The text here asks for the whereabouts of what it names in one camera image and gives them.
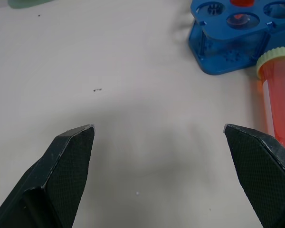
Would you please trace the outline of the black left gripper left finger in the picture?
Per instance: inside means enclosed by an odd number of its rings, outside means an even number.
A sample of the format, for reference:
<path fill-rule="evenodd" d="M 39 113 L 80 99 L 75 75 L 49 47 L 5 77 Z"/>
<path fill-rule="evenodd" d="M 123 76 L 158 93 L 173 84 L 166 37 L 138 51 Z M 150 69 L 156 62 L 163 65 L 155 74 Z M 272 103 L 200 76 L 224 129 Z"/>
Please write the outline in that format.
<path fill-rule="evenodd" d="M 0 206 L 0 228 L 70 228 L 82 198 L 95 136 L 92 124 L 54 138 Z"/>

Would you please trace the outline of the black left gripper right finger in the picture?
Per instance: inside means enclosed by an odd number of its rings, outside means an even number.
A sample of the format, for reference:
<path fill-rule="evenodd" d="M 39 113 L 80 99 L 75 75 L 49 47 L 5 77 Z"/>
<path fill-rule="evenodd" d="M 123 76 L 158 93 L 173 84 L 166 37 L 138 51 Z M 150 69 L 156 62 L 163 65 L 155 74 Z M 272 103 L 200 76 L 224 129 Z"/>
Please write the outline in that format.
<path fill-rule="evenodd" d="M 237 177 L 265 228 L 285 228 L 285 147 L 273 136 L 226 124 Z"/>

